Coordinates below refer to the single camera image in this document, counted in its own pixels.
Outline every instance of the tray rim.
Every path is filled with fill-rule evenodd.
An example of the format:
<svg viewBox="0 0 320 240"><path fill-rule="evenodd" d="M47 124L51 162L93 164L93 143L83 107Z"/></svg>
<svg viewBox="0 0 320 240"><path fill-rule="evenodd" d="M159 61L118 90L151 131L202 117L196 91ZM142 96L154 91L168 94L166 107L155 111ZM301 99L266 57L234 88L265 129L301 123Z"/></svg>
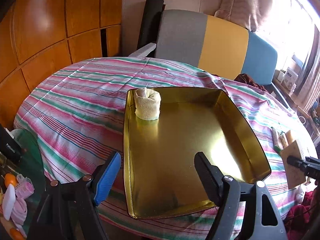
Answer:
<svg viewBox="0 0 320 240"><path fill-rule="evenodd" d="M221 91L221 92L223 92L229 99L230 99L230 97L228 96L228 94L224 91L224 90L222 90L222 89L216 89L216 88L205 88L205 87L184 87L184 86L168 86L168 87L150 87L150 88L148 88L148 89L159 89L159 88L194 88L194 89L197 89L197 88L201 88L201 89L211 89L211 90L219 90L219 91ZM129 112L128 111L126 111L127 110L127 107L128 108L130 108L130 106L132 106L132 105L128 105L127 103L128 103L128 96L129 96L129 92L130 91L132 91L132 90L137 90L137 89L139 89L139 88L133 88L133 89L129 89L128 91L127 91L127 94L126 94L126 99L125 99L125 108L124 108L124 125L123 125L123 157L124 157L124 165L123 165L123 184L124 184L124 193L125 193L125 198L126 198L126 206L127 206L127 213L129 214L129 216L130 217L132 217L133 219L136 219L136 220L158 220L158 219L167 219L167 218L175 218L175 217L181 217L181 216L187 216L187 215L192 215L192 214L195 214L195 213L199 213L199 212L202 212L202 211L206 211L206 210L208 210L208 209L211 209L211 208L214 208L214 207L216 207L217 205L215 205L214 203L213 203L213 205L212 206L209 206L209 207L206 207L206 208L203 208L203 209L201 209L201 210L197 210L197 211L190 211L190 212L188 212L187 214L184 214L184 215L172 215L172 216L166 216L166 217L163 217L163 216L155 216L155 217L145 217L145 218L141 218L141 217L137 217L136 215L135 215L135 213L134 213L134 211L133 211L133 203L132 203L132 192L131 192L131 180L129 179L129 189L127 189L127 187L126 187L126 183L125 183L125 173L126 173L126 165L125 165L125 143L126 143L126 141L125 141L125 139L124 139L124 136L125 136L125 133L124 133L124 131L125 131L125 127L126 127L126 125L129 125L128 124L128 122L129 122L129 118L126 118L127 116L129 116ZM235 105L235 107L237 108L237 110L239 111L239 113L242 115L242 113L241 113L241 111L239 110L239 108ZM247 122L247 124L248 124L248 126L249 126L249 128L251 129L251 131L253 132L253 134L255 135L255 137L256 137L256 139L257 139L257 142L259 143L259 145L260 145L260 148L261 148L261 150L263 151L263 155L264 155L264 157L265 157L265 160L267 161L267 163L268 163L268 167L269 167L269 172L268 172L268 174L265 176L265 178L263 178L262 179L262 181L264 181L266 178L268 178L270 175L271 175L271 173L272 173L272 169L271 169L271 166L270 166L270 163L269 163L269 161L268 161L268 158L267 158L267 156L266 156L266 154L265 154L265 151L263 150L263 148L262 148L262 145L261 145L261 143L260 143L260 141L258 140L258 138L257 138L257 136L256 136L256 134L255 134L255 132L254 132L254 130L252 129L252 127L251 127L251 125ZM128 174L128 177L130 178L130 161L129 161L129 163L128 163L128 172L129 172L129 174ZM131 205L129 206L128 205L128 198L127 198L127 196L129 196L130 197L130 203L131 203Z"/></svg>

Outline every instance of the table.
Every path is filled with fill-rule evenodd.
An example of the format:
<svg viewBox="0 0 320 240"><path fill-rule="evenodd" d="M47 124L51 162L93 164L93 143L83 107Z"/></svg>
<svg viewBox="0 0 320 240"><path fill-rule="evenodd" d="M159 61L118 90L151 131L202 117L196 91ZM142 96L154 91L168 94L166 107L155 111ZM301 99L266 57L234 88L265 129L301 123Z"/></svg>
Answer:
<svg viewBox="0 0 320 240"><path fill-rule="evenodd" d="M134 57L94 58L59 70L33 90L22 103L15 128L29 130L37 139L49 179L78 180L104 163L109 154L123 150L126 94L140 87L193 86L224 90L246 118L270 163L265 180L282 217L294 205L295 189L288 190L284 166L273 150L271 127L296 131L316 157L312 140L291 109L267 92L213 76L190 65ZM99 207L101 218L151 239L205 239L217 208L161 220L134 220L128 216L122 171L109 197ZM239 207L234 238L243 220Z"/></svg>

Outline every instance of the chair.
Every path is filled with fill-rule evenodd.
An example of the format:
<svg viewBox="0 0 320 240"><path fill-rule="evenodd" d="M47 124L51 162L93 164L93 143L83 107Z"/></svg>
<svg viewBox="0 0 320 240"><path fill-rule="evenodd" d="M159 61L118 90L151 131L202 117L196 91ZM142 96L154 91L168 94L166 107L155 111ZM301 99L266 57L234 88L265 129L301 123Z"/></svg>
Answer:
<svg viewBox="0 0 320 240"><path fill-rule="evenodd" d="M272 83L276 50L256 34L220 18L186 10L164 10L156 43L130 54L175 60L233 80L246 73L259 85L273 90L281 103L288 103Z"/></svg>

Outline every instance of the cabinet door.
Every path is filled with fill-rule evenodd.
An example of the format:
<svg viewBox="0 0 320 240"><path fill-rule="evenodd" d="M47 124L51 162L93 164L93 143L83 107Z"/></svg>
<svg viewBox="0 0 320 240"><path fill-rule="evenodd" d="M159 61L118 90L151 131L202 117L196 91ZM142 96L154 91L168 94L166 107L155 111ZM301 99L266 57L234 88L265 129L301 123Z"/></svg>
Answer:
<svg viewBox="0 0 320 240"><path fill-rule="evenodd" d="M66 37L64 0L16 0L13 18L20 64Z"/></svg>
<svg viewBox="0 0 320 240"><path fill-rule="evenodd" d="M72 62L102 57L100 30L83 33L69 39Z"/></svg>
<svg viewBox="0 0 320 240"><path fill-rule="evenodd" d="M107 28L108 57L114 57L120 54L120 35L120 25Z"/></svg>
<svg viewBox="0 0 320 240"><path fill-rule="evenodd" d="M30 94L21 69L11 75L0 87L0 123L13 128L15 115L23 100Z"/></svg>
<svg viewBox="0 0 320 240"><path fill-rule="evenodd" d="M10 74L17 66L15 52L11 45L10 37L10 19L12 17L11 9L7 12L6 16L0 22L0 82Z"/></svg>
<svg viewBox="0 0 320 240"><path fill-rule="evenodd" d="M99 0L66 0L68 37L99 28Z"/></svg>
<svg viewBox="0 0 320 240"><path fill-rule="evenodd" d="M22 67L30 91L58 70L71 64L67 42L64 41L40 54Z"/></svg>
<svg viewBox="0 0 320 240"><path fill-rule="evenodd" d="M121 23L122 0L101 0L101 27Z"/></svg>

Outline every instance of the rolled white cloth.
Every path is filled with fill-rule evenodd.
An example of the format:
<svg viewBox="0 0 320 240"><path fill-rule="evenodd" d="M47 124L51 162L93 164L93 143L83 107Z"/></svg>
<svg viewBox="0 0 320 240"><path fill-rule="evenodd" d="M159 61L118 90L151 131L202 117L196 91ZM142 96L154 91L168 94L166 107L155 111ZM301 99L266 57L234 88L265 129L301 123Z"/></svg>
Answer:
<svg viewBox="0 0 320 240"><path fill-rule="evenodd" d="M159 92L148 88L139 88L134 93L136 116L143 120L156 120L160 114L161 96Z"/></svg>

